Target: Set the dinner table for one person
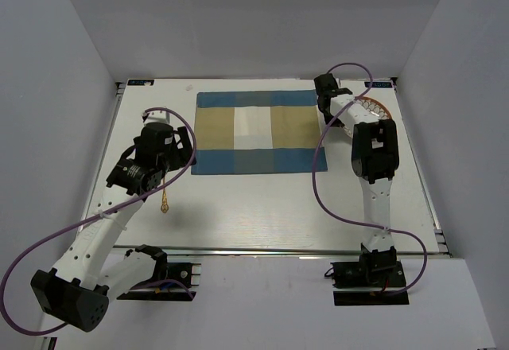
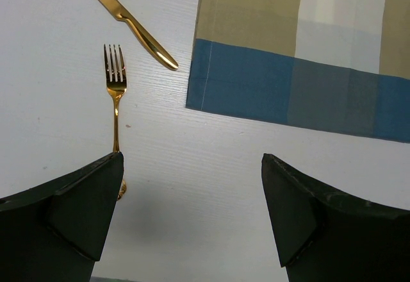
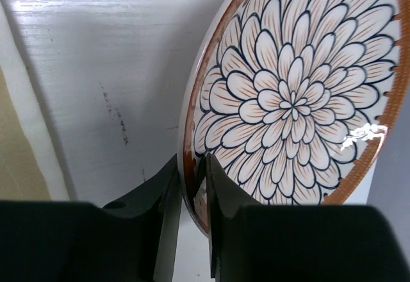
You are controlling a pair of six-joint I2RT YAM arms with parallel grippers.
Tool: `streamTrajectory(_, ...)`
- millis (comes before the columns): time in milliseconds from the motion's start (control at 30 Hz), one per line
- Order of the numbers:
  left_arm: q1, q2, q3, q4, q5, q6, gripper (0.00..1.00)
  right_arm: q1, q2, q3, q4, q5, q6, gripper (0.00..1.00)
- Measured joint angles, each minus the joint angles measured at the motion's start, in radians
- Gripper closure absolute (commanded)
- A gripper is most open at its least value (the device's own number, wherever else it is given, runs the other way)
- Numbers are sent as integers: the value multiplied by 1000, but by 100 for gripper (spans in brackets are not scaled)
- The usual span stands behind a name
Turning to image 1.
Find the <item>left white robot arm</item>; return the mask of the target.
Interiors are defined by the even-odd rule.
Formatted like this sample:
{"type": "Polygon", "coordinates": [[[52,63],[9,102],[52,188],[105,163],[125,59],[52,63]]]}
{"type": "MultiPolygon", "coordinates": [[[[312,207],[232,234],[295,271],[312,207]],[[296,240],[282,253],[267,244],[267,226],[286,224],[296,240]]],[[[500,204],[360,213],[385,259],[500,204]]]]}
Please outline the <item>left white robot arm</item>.
{"type": "Polygon", "coordinates": [[[86,333],[104,318],[111,302],[134,287],[161,285],[168,276],[166,253],[142,244],[121,262],[103,265],[130,219],[171,171],[195,164],[188,129],[148,122],[106,179],[97,221],[88,224],[52,266],[39,270],[31,287],[44,313],[86,333]]]}

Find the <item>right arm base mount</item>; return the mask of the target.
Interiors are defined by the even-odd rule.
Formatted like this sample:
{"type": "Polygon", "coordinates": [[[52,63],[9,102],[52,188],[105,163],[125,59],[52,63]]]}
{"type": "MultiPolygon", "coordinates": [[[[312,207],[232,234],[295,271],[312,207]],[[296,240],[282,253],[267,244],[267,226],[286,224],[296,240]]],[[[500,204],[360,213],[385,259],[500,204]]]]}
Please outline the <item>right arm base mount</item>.
{"type": "Polygon", "coordinates": [[[354,262],[333,262],[324,277],[332,281],[336,306],[409,305],[406,277],[394,247],[361,248],[354,262]]]}

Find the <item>patterned ceramic plate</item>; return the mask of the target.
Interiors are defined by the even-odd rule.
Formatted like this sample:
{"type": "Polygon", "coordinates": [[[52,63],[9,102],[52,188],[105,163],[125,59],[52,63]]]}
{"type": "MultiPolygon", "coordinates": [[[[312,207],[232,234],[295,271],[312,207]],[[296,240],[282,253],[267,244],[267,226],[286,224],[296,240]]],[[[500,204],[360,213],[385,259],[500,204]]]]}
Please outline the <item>patterned ceramic plate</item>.
{"type": "Polygon", "coordinates": [[[392,119],[388,109],[376,99],[370,97],[356,100],[340,115],[343,130],[349,138],[353,138],[353,127],[359,123],[375,123],[379,120],[392,119]]]}

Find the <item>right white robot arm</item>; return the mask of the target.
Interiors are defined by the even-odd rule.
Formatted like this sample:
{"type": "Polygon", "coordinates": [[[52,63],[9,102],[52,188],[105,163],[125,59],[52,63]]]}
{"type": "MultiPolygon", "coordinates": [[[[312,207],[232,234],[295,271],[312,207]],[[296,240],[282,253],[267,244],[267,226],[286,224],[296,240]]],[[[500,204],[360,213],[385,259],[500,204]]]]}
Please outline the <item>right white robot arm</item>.
{"type": "Polygon", "coordinates": [[[381,119],[369,111],[332,73],[313,80],[317,106],[326,127],[339,126],[352,138],[351,164],[363,192],[362,221],[327,213],[337,220],[362,227],[360,278],[378,285],[395,266],[397,252],[390,233],[390,188],[399,166],[397,129],[393,119],[381,119]]]}

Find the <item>blue and tan placemat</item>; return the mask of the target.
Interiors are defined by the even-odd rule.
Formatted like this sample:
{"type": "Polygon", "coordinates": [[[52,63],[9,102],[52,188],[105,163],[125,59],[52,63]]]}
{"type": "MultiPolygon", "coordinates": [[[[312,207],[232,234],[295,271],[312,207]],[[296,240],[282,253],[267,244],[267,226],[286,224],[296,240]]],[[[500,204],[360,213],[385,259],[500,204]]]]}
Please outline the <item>blue and tan placemat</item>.
{"type": "Polygon", "coordinates": [[[325,172],[312,90],[210,91],[196,96],[194,175],[325,172]]]}

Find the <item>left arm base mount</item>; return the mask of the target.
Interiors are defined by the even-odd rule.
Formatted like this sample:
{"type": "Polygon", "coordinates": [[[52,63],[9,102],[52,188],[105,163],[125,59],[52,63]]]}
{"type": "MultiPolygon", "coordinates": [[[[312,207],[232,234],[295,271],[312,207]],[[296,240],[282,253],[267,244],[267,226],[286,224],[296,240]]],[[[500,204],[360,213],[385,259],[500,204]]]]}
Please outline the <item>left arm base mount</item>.
{"type": "Polygon", "coordinates": [[[120,301],[192,301],[200,284],[201,264],[169,262],[158,276],[121,294],[120,301]]]}

